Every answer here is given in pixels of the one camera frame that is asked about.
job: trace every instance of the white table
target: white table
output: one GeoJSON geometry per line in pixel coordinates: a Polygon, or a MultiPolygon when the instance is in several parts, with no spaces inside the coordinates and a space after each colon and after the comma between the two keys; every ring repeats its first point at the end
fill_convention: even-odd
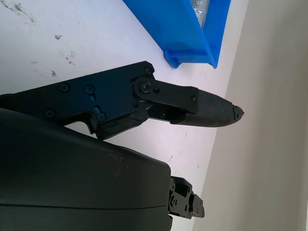
{"type": "MultiPolygon", "coordinates": [[[[207,64],[173,69],[122,0],[0,0],[0,95],[146,60],[157,80],[224,97],[247,2],[231,4],[214,70],[207,64]]],[[[84,124],[69,127],[89,134],[84,124]]],[[[216,130],[148,120],[108,141],[167,162],[200,195],[216,130]]],[[[174,218],[174,231],[192,227],[193,220],[174,218]]]]}

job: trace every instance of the black screw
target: black screw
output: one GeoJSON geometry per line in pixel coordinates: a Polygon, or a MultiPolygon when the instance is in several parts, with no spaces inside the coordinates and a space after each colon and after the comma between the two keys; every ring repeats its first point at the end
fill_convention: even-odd
{"type": "Polygon", "coordinates": [[[85,86],[85,92],[89,95],[94,93],[94,87],[92,85],[86,85],[85,86]]]}
{"type": "Polygon", "coordinates": [[[151,85],[149,82],[141,82],[139,85],[139,89],[143,92],[143,93],[149,93],[151,90],[151,85]]]}
{"type": "Polygon", "coordinates": [[[192,102],[193,103],[197,102],[197,97],[195,95],[192,96],[192,102]]]}
{"type": "Polygon", "coordinates": [[[68,92],[69,91],[69,85],[67,83],[61,83],[59,86],[59,89],[61,92],[68,92]]]}
{"type": "Polygon", "coordinates": [[[144,72],[145,72],[147,75],[150,75],[150,74],[152,74],[152,69],[151,69],[149,66],[146,66],[146,67],[144,68],[144,72]]]}
{"type": "Polygon", "coordinates": [[[96,119],[98,122],[104,122],[106,120],[106,115],[103,112],[100,112],[96,115],[96,119]]]}
{"type": "Polygon", "coordinates": [[[56,115],[56,112],[53,109],[47,109],[46,112],[45,112],[45,116],[48,119],[53,118],[55,115],[56,115]]]}
{"type": "Polygon", "coordinates": [[[175,202],[174,196],[172,196],[172,197],[171,197],[171,200],[170,200],[170,205],[173,206],[174,202],[175,202]]]}

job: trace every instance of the black clamp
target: black clamp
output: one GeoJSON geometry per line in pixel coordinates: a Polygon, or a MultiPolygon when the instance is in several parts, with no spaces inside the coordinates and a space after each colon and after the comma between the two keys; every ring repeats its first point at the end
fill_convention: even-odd
{"type": "Polygon", "coordinates": [[[204,218],[203,201],[192,189],[192,185],[184,178],[171,177],[168,205],[170,214],[188,219],[204,218]]]}

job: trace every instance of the rubber grip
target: rubber grip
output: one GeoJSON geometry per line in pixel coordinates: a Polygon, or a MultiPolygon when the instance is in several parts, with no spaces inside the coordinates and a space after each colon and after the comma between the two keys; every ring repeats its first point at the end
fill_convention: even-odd
{"type": "Polygon", "coordinates": [[[196,114],[186,113],[170,123],[217,128],[239,121],[244,114],[240,107],[209,92],[199,90],[196,98],[199,108],[196,114]]]}

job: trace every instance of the blue plastic bin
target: blue plastic bin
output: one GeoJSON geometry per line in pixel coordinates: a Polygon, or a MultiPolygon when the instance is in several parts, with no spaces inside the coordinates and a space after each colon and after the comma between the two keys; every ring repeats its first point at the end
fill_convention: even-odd
{"type": "Polygon", "coordinates": [[[201,28],[190,0],[123,0],[174,68],[207,63],[217,68],[231,0],[210,0],[201,28]]]}

